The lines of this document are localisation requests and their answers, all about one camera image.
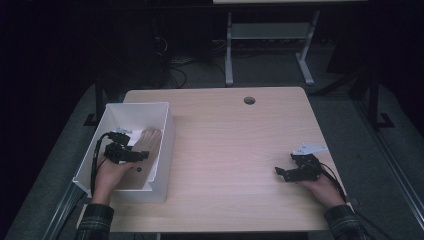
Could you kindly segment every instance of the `dark sleeve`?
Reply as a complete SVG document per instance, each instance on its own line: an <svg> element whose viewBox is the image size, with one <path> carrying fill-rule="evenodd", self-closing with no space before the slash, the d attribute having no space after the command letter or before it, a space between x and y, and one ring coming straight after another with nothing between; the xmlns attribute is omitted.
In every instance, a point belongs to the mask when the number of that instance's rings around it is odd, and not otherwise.
<svg viewBox="0 0 424 240"><path fill-rule="evenodd" d="M369 240L370 236L348 205L336 206L324 214L331 233L337 240Z"/></svg>
<svg viewBox="0 0 424 240"><path fill-rule="evenodd" d="M75 239L108 239L113 213L113 208L106 205L87 205L75 234Z"/></svg>

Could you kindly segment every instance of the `white box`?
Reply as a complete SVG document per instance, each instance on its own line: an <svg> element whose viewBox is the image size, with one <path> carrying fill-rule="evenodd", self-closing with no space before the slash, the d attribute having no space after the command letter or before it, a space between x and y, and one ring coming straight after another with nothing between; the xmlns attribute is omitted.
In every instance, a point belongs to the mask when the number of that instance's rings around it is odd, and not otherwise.
<svg viewBox="0 0 424 240"><path fill-rule="evenodd" d="M87 153L76 176L73 178L73 182L91 197L91 165L97 140L102 134L115 131L118 128L133 131L133 133L127 134L131 137L129 146L134 145L140 138L141 132L149 128L160 129L162 131L162 141L159 155L154 161L151 171L148 173L144 186L141 186L142 184L134 184L137 181L135 178L139 176L136 173L137 167L130 169L113 192L112 201L164 202L168 190L175 140L175 127L169 109L169 103L107 104ZM99 154L104 152L105 146L110 142L111 140L108 138L103 139Z"/></svg>

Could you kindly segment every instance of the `light wood table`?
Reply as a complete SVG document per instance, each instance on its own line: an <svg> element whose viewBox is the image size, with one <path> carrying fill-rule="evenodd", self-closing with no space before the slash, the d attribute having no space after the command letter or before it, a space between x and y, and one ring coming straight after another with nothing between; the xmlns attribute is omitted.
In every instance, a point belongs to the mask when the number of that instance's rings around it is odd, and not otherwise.
<svg viewBox="0 0 424 240"><path fill-rule="evenodd" d="M274 170L296 168L303 142L325 145L302 88L137 90L124 102L169 102L176 138L166 202L112 203L112 231L327 229L313 196ZM315 156L337 174L329 151Z"/></svg>

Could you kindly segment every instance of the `gray carpet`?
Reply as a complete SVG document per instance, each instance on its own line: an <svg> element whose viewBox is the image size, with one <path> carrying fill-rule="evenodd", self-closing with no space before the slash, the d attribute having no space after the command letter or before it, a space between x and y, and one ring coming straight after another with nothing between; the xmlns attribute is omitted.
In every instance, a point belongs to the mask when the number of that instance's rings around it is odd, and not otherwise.
<svg viewBox="0 0 424 240"><path fill-rule="evenodd" d="M306 86L294 57L296 47L268 49L254 57L234 58L233 87L301 86L306 92L313 92L341 77L326 73L333 47L313 45L307 62L316 84ZM223 68L223 57L214 61ZM224 87L224 75L215 64L193 63L178 68L188 78L184 88ZM182 82L179 72L173 71L173 74ZM349 199L355 210L380 226L392 239L424 239L424 232L379 148L375 132L362 117L358 103L347 97L350 86L346 84L325 97L310 97ZM165 88L172 88L172 85L168 83ZM402 113L396 98L384 87L381 88L380 111L389 115L395 128L382 129L379 134L396 158L402 160L402 169L417 193L423 196L420 184L424 180L420 174L424 164L423 137ZM43 239L94 133L93 127L83 126L87 115L94 112L94 88L91 87L76 106L6 239ZM72 239L85 202L87 199L81 198L75 209L70 210L58 239ZM366 222L364 225L377 239L385 239L373 226ZM154 238L154 234L111 234L111 239ZM331 235L328 231L312 232L309 239L331 239Z"/></svg>

